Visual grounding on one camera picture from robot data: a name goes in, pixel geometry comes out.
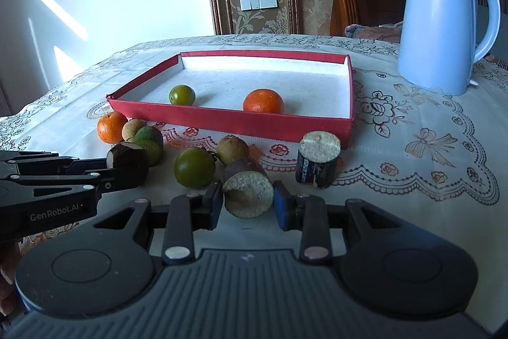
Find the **red box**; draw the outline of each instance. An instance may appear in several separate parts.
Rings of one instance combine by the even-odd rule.
[[[201,106],[168,103],[169,91],[182,79],[197,89],[195,105]],[[286,111],[300,114],[243,111],[246,91],[256,88],[274,89],[282,96]],[[327,131],[339,137],[346,148],[354,119],[352,92],[349,55],[217,50],[172,56],[106,96],[106,100],[129,118],[291,142],[299,142],[310,131]],[[156,102],[141,102],[143,99]],[[219,108],[204,106],[213,103]]]

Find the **tablecloth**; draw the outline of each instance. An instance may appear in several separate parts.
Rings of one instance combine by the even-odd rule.
[[[464,95],[454,97],[404,80],[396,70],[398,44],[384,41],[273,34],[154,41],[112,55],[19,114],[2,118],[2,149],[104,157],[110,146],[98,139],[96,124],[111,111],[106,94],[180,51],[215,49],[349,54],[356,119],[333,186],[318,190],[295,182],[296,144],[241,138],[270,178],[283,180],[293,193],[319,194],[334,204],[362,198],[466,249],[479,270],[468,313],[490,331],[508,318],[508,71],[493,63],[477,64],[473,78],[479,86],[470,86]],[[156,126],[166,139],[163,161],[150,170],[143,186],[105,194],[98,205],[100,213],[140,196],[159,204],[185,193],[172,173],[179,149],[204,146],[213,150],[225,135],[192,125]],[[39,237],[51,237],[70,227]],[[224,210],[215,231],[195,234],[197,250],[297,250],[299,240],[299,232],[278,228],[273,211],[258,219],[241,220]],[[332,230],[332,244],[335,254],[345,251],[340,230]],[[158,248],[154,243],[152,253]]]

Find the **light blue kettle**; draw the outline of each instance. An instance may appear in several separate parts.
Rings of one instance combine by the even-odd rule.
[[[487,0],[489,24],[476,46],[477,0],[406,0],[398,72],[408,81],[446,95],[461,95],[472,66],[499,32],[499,0]]]

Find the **orange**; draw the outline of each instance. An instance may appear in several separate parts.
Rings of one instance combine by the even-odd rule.
[[[122,128],[127,123],[127,117],[118,111],[103,115],[97,123],[98,137],[108,144],[118,144],[123,141]]]
[[[271,89],[255,89],[245,97],[243,111],[282,114],[284,101],[279,94]]]

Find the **kettle handle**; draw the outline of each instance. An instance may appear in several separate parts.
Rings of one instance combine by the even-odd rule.
[[[499,0],[487,0],[489,4],[489,25],[487,32],[474,51],[473,64],[481,60],[492,48],[499,32],[499,25],[501,23],[501,6]]]

